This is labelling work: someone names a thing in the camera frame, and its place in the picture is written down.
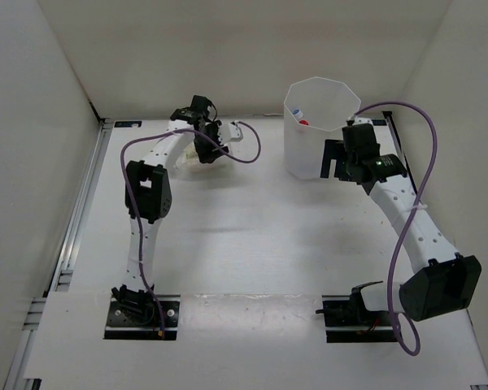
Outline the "white polygonal plastic bin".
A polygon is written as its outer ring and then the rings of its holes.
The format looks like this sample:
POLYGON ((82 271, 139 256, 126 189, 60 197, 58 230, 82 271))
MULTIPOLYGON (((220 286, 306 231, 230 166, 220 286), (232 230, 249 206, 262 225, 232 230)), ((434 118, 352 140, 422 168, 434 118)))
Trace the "white polygonal plastic bin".
POLYGON ((341 138, 341 128, 359 110, 360 98, 341 81, 314 76, 292 84, 284 100, 284 166, 300 180, 320 179, 325 141, 341 138), (309 126, 299 124, 300 109, 309 126))

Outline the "aluminium left frame rail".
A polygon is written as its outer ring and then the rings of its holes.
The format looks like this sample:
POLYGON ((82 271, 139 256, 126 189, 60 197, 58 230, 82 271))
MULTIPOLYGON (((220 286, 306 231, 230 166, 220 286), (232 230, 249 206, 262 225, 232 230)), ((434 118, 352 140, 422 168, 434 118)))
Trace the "aluminium left frame rail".
POLYGON ((52 292, 66 292, 70 287, 77 254, 81 245, 81 238, 97 187, 102 163, 107 152, 113 124, 114 121, 112 119, 102 119, 99 122, 97 140, 95 141, 85 176, 81 182, 80 190, 72 209, 71 218, 65 231, 63 243, 58 252, 49 287, 42 295, 33 297, 29 302, 28 312, 21 328, 20 341, 17 344, 6 381, 3 385, 5 389, 39 389, 41 385, 40 379, 26 379, 24 372, 48 295, 52 292))

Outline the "clear bottle yellow label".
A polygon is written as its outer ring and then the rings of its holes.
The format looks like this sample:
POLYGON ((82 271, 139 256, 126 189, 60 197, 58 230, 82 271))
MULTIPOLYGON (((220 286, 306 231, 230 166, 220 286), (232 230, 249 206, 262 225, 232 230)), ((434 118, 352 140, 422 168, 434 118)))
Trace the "clear bottle yellow label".
POLYGON ((211 163, 201 163, 194 144, 190 144, 183 150, 180 157, 174 163, 173 168, 181 175, 200 175, 226 169, 232 164, 232 161, 226 156, 219 157, 211 163))

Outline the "blue label plastic bottle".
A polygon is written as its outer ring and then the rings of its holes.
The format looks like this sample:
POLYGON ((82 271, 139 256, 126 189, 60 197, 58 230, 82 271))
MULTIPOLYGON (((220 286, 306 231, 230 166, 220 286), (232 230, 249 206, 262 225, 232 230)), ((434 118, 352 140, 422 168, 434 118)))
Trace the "blue label plastic bottle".
POLYGON ((293 117, 295 117, 297 121, 304 119, 303 112, 300 109, 295 109, 293 111, 293 117))

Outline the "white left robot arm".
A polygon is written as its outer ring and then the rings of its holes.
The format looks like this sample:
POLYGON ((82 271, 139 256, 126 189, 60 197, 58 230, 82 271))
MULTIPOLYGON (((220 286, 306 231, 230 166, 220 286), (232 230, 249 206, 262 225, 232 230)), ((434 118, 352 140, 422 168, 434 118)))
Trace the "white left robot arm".
POLYGON ((172 205, 168 170, 189 145, 194 146, 201 164, 212 164, 229 150, 222 143, 222 122, 216 116, 212 101, 195 95, 189 106, 172 113, 169 136, 159 139, 144 158, 121 163, 131 237, 125 277, 112 294, 120 311, 138 326, 163 325, 162 306, 155 300, 150 278, 157 233, 172 205))

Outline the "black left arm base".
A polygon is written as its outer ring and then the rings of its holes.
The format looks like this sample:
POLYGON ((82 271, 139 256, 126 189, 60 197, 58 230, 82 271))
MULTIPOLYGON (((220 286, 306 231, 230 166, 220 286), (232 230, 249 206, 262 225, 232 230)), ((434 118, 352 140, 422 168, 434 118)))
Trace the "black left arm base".
POLYGON ((159 315, 157 305, 151 301, 146 311, 141 312, 121 305, 111 298, 103 332, 104 340, 163 340, 177 338, 181 296, 158 296, 163 309, 164 320, 159 315))

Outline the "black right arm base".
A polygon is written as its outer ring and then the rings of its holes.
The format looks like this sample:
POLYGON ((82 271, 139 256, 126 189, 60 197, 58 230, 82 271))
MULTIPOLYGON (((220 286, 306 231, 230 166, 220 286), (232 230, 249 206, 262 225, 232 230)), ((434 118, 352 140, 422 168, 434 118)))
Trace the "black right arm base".
POLYGON ((362 290, 381 281, 353 287, 348 296, 322 297, 322 314, 325 321, 327 343, 395 343, 396 337, 387 310, 371 311, 364 304, 362 290))

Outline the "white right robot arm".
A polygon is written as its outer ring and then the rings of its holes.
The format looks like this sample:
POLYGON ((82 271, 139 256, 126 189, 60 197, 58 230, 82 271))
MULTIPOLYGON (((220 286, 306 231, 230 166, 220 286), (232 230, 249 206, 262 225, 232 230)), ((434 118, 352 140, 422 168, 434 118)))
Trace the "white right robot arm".
POLYGON ((361 325, 393 310, 414 321, 466 309, 481 274, 481 263, 464 256, 439 231, 416 199, 400 159, 382 155, 370 123, 349 124, 342 140, 327 141, 325 151, 336 160, 335 177, 360 185, 381 208, 402 239, 413 275, 406 282, 369 282, 351 290, 347 309, 361 325))

